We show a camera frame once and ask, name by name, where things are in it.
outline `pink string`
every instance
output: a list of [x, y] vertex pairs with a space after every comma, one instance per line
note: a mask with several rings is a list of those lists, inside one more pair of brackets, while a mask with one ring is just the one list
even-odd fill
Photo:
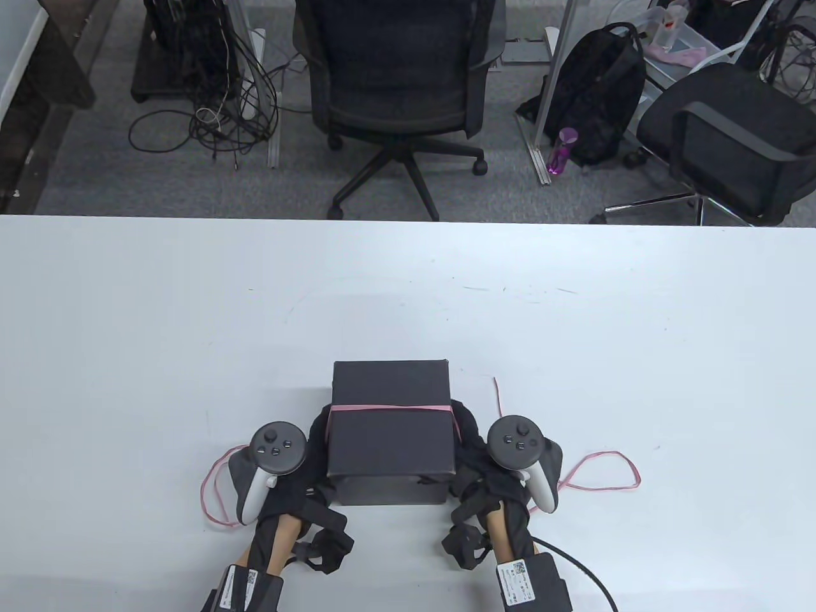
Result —
[[[495, 376], [493, 377], [493, 386], [495, 387], [495, 390], [496, 390], [496, 405], [499, 407], [499, 417], [503, 417], [504, 416], [504, 411], [502, 410], [502, 398], [501, 398], [501, 395], [499, 393], [499, 381], [496, 379]], [[616, 457], [620, 457], [621, 459], [626, 461], [626, 463], [629, 464], [629, 468], [632, 470], [632, 476], [635, 479], [635, 481], [631, 485], [624, 485], [624, 486], [583, 486], [583, 485], [574, 485], [574, 484], [572, 484], [573, 477], [575, 476], [575, 474], [578, 472], [578, 470], [587, 461], [592, 461], [593, 459], [597, 459], [598, 457], [604, 457], [604, 456], [607, 456], [607, 455], [614, 455]], [[620, 452], [619, 450], [599, 450], [599, 451], [597, 451], [595, 453], [590, 453], [589, 455], [587, 455], [586, 457], [584, 457], [583, 459], [578, 461], [578, 463], [575, 464], [575, 467], [567, 472], [567, 475], [564, 478], [564, 480], [558, 482], [558, 490], [561, 490], [561, 489], [576, 489], [576, 490], [579, 490], [579, 491], [589, 491], [591, 493], [597, 493], [597, 492], [600, 492], [600, 491], [631, 491], [631, 490], [635, 490], [637, 487], [639, 487], [642, 482], [643, 482], [643, 479], [641, 478], [641, 473], [638, 471], [637, 466], [634, 464], [634, 462], [632, 462], [631, 459], [629, 459], [622, 452]], [[532, 509], [530, 510], [530, 512], [535, 512], [536, 510], [538, 510], [538, 508], [533, 506]]]
[[[239, 450], [245, 449], [245, 448], [246, 448], [246, 444], [242, 444], [240, 446], [233, 446], [233, 448], [229, 449], [227, 452], [225, 452], [223, 455], [221, 455], [221, 458], [218, 459], [218, 461], [216, 461], [215, 463], [212, 464], [212, 467], [210, 468], [210, 471], [207, 473], [206, 477], [204, 478], [204, 481], [202, 482], [201, 495], [200, 495], [202, 511], [204, 512], [204, 516], [207, 517], [207, 519], [210, 522], [215, 523], [216, 525], [221, 525], [223, 527], [233, 528], [233, 527], [238, 527], [241, 524], [238, 521], [230, 521], [229, 520], [229, 515], [227, 514], [227, 508], [224, 506], [224, 500], [221, 498], [221, 493], [218, 491], [218, 476], [221, 474], [221, 472], [227, 466], [227, 462], [229, 461], [229, 458], [232, 457]], [[213, 517], [210, 514], [210, 512], [207, 510], [207, 507], [206, 507], [206, 500], [204, 499], [204, 494], [206, 493], [207, 483], [210, 482], [211, 478], [213, 478], [212, 488], [213, 488], [213, 491], [215, 492], [215, 498], [218, 500], [218, 505], [221, 508], [221, 514], [224, 516], [223, 521], [220, 521], [219, 519]]]

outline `black glove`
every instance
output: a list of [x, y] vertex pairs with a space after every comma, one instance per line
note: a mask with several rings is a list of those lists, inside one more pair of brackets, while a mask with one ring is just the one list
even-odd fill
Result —
[[[477, 517], [482, 529], [487, 530], [487, 515], [504, 508], [510, 547], [516, 559], [535, 554], [535, 547], [527, 525], [530, 513], [527, 504], [530, 493], [518, 476], [501, 468], [491, 457], [487, 444], [479, 435], [479, 427], [470, 410], [462, 402], [453, 400], [451, 406], [459, 425], [461, 438], [456, 445], [456, 477], [450, 486], [451, 494], [461, 505], [450, 514], [454, 526], [442, 541], [446, 552], [456, 558], [459, 566], [472, 570], [490, 550], [490, 537], [481, 534], [465, 521]], [[476, 557], [476, 550], [484, 552]]]
[[[349, 552], [354, 540], [345, 533], [345, 516], [328, 508], [332, 489], [326, 471], [328, 450], [326, 448], [326, 425], [331, 405], [326, 406], [309, 429], [306, 459], [292, 474], [277, 479], [261, 508], [255, 537], [250, 547], [251, 569], [266, 571], [277, 531], [278, 519], [283, 514], [299, 518], [303, 522], [299, 538], [303, 538], [312, 524], [323, 527], [311, 543], [298, 542], [293, 549], [297, 561], [306, 563], [325, 574], [337, 570]], [[310, 561], [322, 557], [322, 563]]]

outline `gray carpet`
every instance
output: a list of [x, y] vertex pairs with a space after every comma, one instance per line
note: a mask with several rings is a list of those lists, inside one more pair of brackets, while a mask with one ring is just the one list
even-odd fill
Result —
[[[293, 54], [290, 28], [292, 7], [251, 5], [250, 20], [265, 27], [268, 39], [264, 64], [280, 64]], [[139, 153], [127, 142], [127, 129], [140, 115], [162, 108], [188, 105], [151, 100], [136, 104], [130, 96], [144, 6], [141, 0], [121, 0], [104, 46], [95, 63], [92, 83], [95, 107], [74, 115], [37, 208], [42, 215], [130, 215], [172, 217], [238, 217], [323, 219], [332, 195], [375, 153], [375, 148], [346, 140], [342, 151], [326, 147], [325, 136], [306, 115], [284, 113], [281, 164], [265, 166], [266, 147], [240, 158], [213, 161], [196, 143], [174, 153]], [[516, 8], [508, 15], [511, 35], [530, 34], [538, 24], [555, 24], [558, 10]], [[486, 151], [490, 171], [476, 177], [466, 159], [420, 155], [418, 162], [443, 220], [522, 223], [586, 223], [604, 206], [657, 197], [680, 191], [665, 168], [650, 162], [628, 171], [619, 161], [582, 170], [570, 165], [549, 188], [539, 186], [513, 117], [518, 104], [535, 94], [541, 69], [509, 68], [491, 73], [482, 132], [472, 139]], [[309, 104], [308, 76], [286, 75], [284, 104]], [[135, 140], [144, 147], [162, 148], [180, 142], [187, 120], [155, 117], [142, 123]], [[464, 140], [463, 135], [452, 136]], [[347, 219], [427, 220], [404, 168], [392, 164], [344, 204]], [[665, 206], [637, 215], [617, 217], [616, 223], [688, 224], [686, 206]], [[729, 224], [712, 214], [713, 224]], [[816, 226], [816, 199], [796, 205], [787, 225]]]

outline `chair base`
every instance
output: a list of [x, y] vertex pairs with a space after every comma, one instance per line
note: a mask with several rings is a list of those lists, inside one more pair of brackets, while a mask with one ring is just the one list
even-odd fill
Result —
[[736, 219], [741, 224], [748, 225], [753, 227], [752, 224], [748, 223], [745, 219], [738, 216], [733, 211], [729, 210], [727, 207], [723, 206], [719, 202], [712, 200], [708, 196], [703, 196], [700, 193], [695, 192], [688, 192], [688, 193], [678, 193], [671, 196], [665, 197], [656, 197], [652, 200], [641, 200], [639, 202], [633, 202], [631, 204], [621, 204], [618, 206], [607, 206], [604, 211], [599, 214], [595, 215], [589, 220], [590, 224], [606, 224], [607, 223], [607, 216], [613, 215], [614, 213], [618, 212], [625, 212], [625, 211], [633, 211], [636, 208], [646, 208], [648, 206], [657, 206], [659, 204], [673, 204], [679, 202], [686, 202], [692, 206], [694, 206], [694, 224], [703, 226], [706, 224], [706, 213], [707, 210], [714, 206], [719, 210], [725, 212], [728, 216]]
[[[332, 150], [339, 149], [337, 145], [338, 140], [339, 137], [337, 135], [329, 136], [329, 146]], [[476, 176], [487, 174], [485, 152], [478, 147], [470, 147], [466, 144], [457, 144], [430, 138], [395, 139], [384, 143], [379, 153], [337, 192], [337, 195], [335, 195], [331, 201], [331, 208], [326, 213], [326, 218], [330, 220], [342, 219], [343, 208], [340, 204], [343, 203], [343, 200], [357, 191], [364, 183], [368, 182], [372, 176], [382, 170], [390, 161], [395, 161], [400, 162], [406, 167], [408, 176], [410, 176], [414, 182], [414, 186], [419, 192], [419, 196], [422, 198], [422, 202], [428, 214], [432, 220], [438, 221], [439, 211], [437, 211], [437, 207], [433, 203], [433, 198], [428, 191], [428, 186], [425, 184], [422, 173], [419, 171], [419, 166], [416, 165], [414, 153], [438, 153], [440, 155], [475, 157], [476, 161], [473, 163], [473, 174]]]

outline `chair wheel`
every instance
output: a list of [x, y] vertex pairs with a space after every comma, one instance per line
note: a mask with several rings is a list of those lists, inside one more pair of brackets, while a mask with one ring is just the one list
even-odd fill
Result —
[[340, 151], [343, 148], [343, 139], [336, 134], [329, 134], [328, 143], [332, 151]]
[[651, 153], [646, 149], [631, 151], [623, 156], [623, 165], [629, 170], [634, 170], [637, 167], [643, 166], [649, 157], [651, 157]]
[[473, 163], [473, 174], [476, 176], [484, 176], [487, 174], [487, 162], [483, 159], [477, 159]]
[[343, 219], [343, 209], [339, 206], [332, 206], [326, 213], [326, 218], [329, 221], [341, 221]]

